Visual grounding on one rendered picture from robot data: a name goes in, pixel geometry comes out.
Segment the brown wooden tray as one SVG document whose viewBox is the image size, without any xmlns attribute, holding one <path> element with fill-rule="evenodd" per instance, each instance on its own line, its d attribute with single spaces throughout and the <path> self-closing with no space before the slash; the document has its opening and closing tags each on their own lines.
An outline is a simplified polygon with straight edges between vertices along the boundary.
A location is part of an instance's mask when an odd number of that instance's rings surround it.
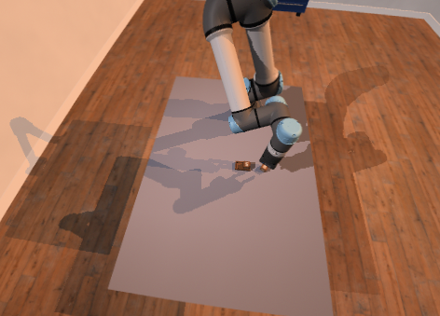
<svg viewBox="0 0 440 316">
<path fill-rule="evenodd" d="M 247 170 L 247 169 L 243 169 L 243 161 L 236 161 L 235 162 L 235 170 L 238 170 L 238 171 L 250 171 L 250 169 L 249 170 Z"/>
</svg>

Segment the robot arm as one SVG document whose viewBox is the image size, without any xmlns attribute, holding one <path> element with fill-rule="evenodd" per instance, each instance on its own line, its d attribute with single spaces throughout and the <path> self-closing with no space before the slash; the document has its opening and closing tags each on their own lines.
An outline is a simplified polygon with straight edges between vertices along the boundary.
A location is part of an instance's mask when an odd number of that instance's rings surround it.
<svg viewBox="0 0 440 316">
<path fill-rule="evenodd" d="M 240 133 L 270 126 L 271 147 L 285 153 L 298 140 L 302 127 L 297 120 L 288 118 L 288 105 L 283 97 L 276 96 L 282 93 L 283 82 L 281 71 L 274 67 L 269 20 L 277 4 L 278 0 L 206 0 L 202 24 L 232 113 L 228 117 L 231 131 Z M 247 34 L 255 69 L 252 79 L 242 77 L 232 40 L 231 24 L 237 21 Z M 258 101 L 269 97 L 260 107 Z"/>
</svg>

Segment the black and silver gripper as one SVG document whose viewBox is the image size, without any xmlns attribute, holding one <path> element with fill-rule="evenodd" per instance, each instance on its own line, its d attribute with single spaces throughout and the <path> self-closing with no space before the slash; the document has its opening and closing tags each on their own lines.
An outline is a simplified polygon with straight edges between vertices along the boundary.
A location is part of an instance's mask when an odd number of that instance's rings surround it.
<svg viewBox="0 0 440 316">
<path fill-rule="evenodd" d="M 288 150 L 289 151 L 289 150 Z M 288 152 L 287 151 L 287 152 Z M 267 167 L 271 168 L 272 170 L 274 170 L 276 168 L 276 166 L 278 165 L 277 163 L 279 163 L 282 158 L 284 157 L 284 155 L 287 153 L 280 153 L 275 151 L 271 145 L 270 145 L 270 141 L 268 143 L 267 148 L 265 149 L 262 157 L 259 159 L 259 161 L 266 165 Z"/>
</svg>

